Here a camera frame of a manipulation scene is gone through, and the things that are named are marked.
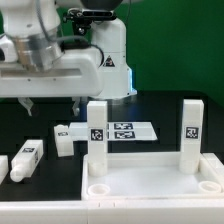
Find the white card with markers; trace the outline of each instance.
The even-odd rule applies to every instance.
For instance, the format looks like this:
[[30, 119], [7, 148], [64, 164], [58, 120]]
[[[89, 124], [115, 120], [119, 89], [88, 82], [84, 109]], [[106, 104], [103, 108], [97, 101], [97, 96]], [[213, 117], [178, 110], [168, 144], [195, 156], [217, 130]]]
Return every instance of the white card with markers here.
[[[69, 132], [73, 141], [87, 141], [87, 123], [71, 123]], [[110, 122], [108, 141], [155, 141], [156, 133], [151, 122]]]

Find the green wall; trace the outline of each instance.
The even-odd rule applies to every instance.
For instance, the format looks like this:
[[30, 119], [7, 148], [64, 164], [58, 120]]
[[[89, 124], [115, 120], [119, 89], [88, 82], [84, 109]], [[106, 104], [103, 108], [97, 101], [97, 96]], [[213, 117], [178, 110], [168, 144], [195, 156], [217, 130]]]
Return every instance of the green wall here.
[[[120, 6], [117, 14], [125, 20], [127, 6]], [[71, 33], [69, 24], [63, 29]], [[224, 106], [224, 1], [133, 4], [127, 61], [138, 90], [200, 91]]]

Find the cable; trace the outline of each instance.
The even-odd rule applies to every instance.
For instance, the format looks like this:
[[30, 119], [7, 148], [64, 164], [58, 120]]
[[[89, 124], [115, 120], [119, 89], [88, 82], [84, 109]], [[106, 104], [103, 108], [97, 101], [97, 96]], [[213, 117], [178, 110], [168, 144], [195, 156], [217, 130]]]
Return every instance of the cable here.
[[129, 21], [130, 14], [131, 14], [131, 5], [132, 5], [132, 0], [129, 0], [128, 12], [127, 12], [126, 20], [125, 20], [126, 26], [128, 25], [128, 21]]
[[100, 66], [102, 66], [103, 63], [104, 63], [104, 53], [103, 53], [103, 50], [102, 50], [100, 47], [98, 47], [97, 45], [95, 45], [95, 44], [90, 44], [90, 46], [91, 46], [91, 47], [95, 47], [96, 49], [98, 49], [98, 50], [100, 51], [101, 56], [102, 56]]
[[86, 38], [84, 38], [82, 36], [78, 36], [78, 35], [67, 36], [67, 37], [59, 37], [59, 38], [50, 37], [46, 28], [45, 28], [45, 26], [44, 26], [43, 17], [42, 17], [42, 13], [41, 13], [40, 0], [36, 0], [35, 4], [36, 4], [37, 18], [38, 18], [38, 21], [40, 23], [40, 27], [41, 27], [41, 29], [44, 33], [44, 36], [45, 36], [45, 38], [48, 42], [55, 43], [55, 42], [63, 42], [63, 41], [67, 41], [67, 40], [83, 40], [83, 41], [88, 43]]
[[102, 56], [100, 66], [103, 65], [103, 63], [104, 63], [104, 53], [103, 53], [103, 50], [99, 46], [97, 46], [95, 44], [89, 44], [89, 42], [86, 40], [85, 37], [78, 36], [78, 35], [66, 36], [66, 37], [59, 37], [59, 38], [52, 38], [52, 37], [50, 37], [48, 35], [48, 32], [47, 32], [45, 26], [44, 26], [43, 17], [42, 17], [42, 13], [41, 13], [40, 0], [36, 0], [35, 1], [35, 5], [36, 5], [36, 13], [37, 13], [38, 21], [40, 23], [40, 27], [41, 27], [41, 29], [42, 29], [42, 31], [44, 33], [44, 36], [45, 36], [45, 38], [46, 38], [46, 40], [48, 42], [55, 43], [55, 42], [63, 42], [63, 41], [67, 41], [67, 40], [82, 40], [82, 41], [88, 43], [88, 46], [89, 47], [95, 47], [96, 49], [98, 49], [100, 51], [101, 56]]

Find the white block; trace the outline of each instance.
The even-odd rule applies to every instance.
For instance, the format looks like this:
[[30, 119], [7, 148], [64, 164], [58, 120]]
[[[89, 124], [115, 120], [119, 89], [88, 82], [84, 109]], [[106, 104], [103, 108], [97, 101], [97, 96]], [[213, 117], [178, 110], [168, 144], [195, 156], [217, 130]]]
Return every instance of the white block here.
[[107, 102], [91, 101], [87, 106], [88, 170], [91, 176], [107, 173]]
[[68, 126], [58, 125], [54, 127], [55, 143], [59, 157], [73, 156], [73, 140]]
[[0, 156], [0, 184], [5, 179], [8, 172], [9, 172], [8, 157]]
[[87, 106], [87, 123], [89, 128], [106, 128], [107, 102], [90, 101]]
[[202, 100], [184, 100], [180, 171], [186, 174], [198, 172], [203, 113]]
[[107, 144], [88, 143], [88, 161], [90, 163], [104, 163], [107, 158]]
[[42, 140], [27, 140], [12, 160], [11, 179], [20, 182], [25, 177], [31, 177], [43, 153]]

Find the black table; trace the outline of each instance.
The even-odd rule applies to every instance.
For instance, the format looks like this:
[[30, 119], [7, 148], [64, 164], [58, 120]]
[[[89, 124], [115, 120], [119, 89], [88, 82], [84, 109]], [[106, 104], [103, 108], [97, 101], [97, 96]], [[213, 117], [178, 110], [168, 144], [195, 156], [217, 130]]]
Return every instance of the black table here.
[[[159, 139], [109, 142], [109, 153], [179, 151], [184, 98], [204, 101], [201, 152], [215, 153], [224, 160], [224, 108], [197, 92], [139, 92], [135, 102], [109, 105], [108, 121], [151, 121]], [[0, 155], [8, 155], [11, 163], [27, 139], [44, 140], [44, 156], [32, 178], [14, 183], [8, 174], [0, 185], [0, 201], [80, 200], [87, 142], [74, 143], [75, 156], [58, 158], [53, 127], [86, 121], [87, 103], [81, 103], [81, 113], [74, 117], [70, 98], [32, 100], [39, 107], [36, 117], [29, 117], [17, 99], [0, 103]]]

